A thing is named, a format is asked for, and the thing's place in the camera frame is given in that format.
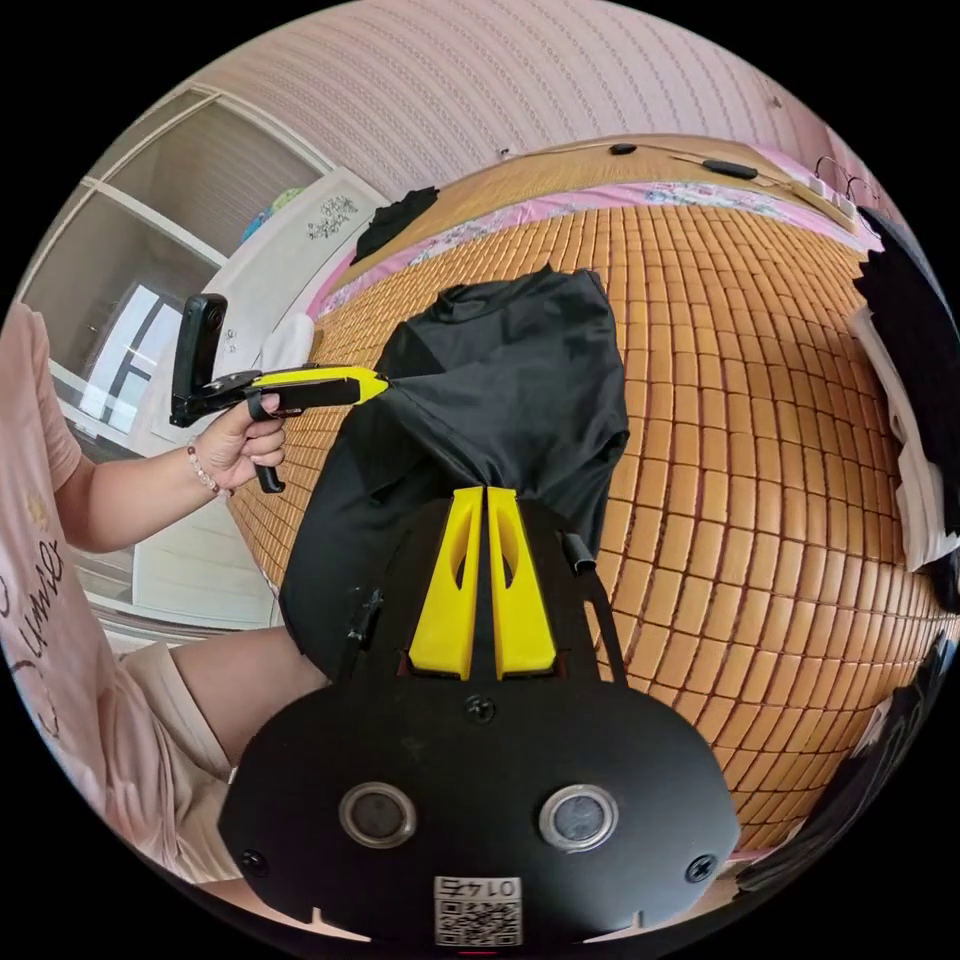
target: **beaded bracelet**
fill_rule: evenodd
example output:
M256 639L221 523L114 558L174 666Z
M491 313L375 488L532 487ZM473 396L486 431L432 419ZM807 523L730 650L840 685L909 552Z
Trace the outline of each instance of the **beaded bracelet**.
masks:
M187 456L190 458L190 466L193 467L193 472L200 478L200 482L210 490L214 496L225 496L232 497L232 490L223 490L220 487L220 484L217 483L213 477L203 469L200 464L200 458L197 456L197 448L191 443L187 447Z

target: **leg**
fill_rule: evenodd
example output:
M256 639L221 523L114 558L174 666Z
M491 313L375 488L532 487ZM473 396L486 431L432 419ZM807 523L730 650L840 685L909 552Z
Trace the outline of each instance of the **leg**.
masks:
M211 637L172 654L231 766L274 714L329 682L282 627Z

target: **yellow handheld tool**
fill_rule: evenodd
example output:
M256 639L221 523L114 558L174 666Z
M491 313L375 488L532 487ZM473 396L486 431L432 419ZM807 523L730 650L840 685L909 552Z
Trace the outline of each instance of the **yellow handheld tool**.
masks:
M189 427L197 420L246 400L254 420L298 417L312 407L339 407L366 403L383 393L389 382L366 367L305 364L263 373L243 370L217 380L213 365L227 312L225 297L191 297L183 311L173 366L170 422ZM277 394L280 404L268 412L263 398ZM264 493L282 493L284 484L273 467L257 467Z

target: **label sticker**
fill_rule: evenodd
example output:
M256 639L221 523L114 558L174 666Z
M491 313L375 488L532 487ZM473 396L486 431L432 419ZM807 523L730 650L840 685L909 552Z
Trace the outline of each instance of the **label sticker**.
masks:
M435 877L435 940L441 947L516 947L523 943L519 877Z

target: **pink wallpaper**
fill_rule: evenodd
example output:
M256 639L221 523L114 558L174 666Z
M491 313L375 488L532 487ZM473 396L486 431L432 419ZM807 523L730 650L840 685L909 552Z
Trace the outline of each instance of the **pink wallpaper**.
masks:
M196 79L265 109L386 196L617 133L706 134L813 168L837 147L712 42L605 0L360 0L247 44Z

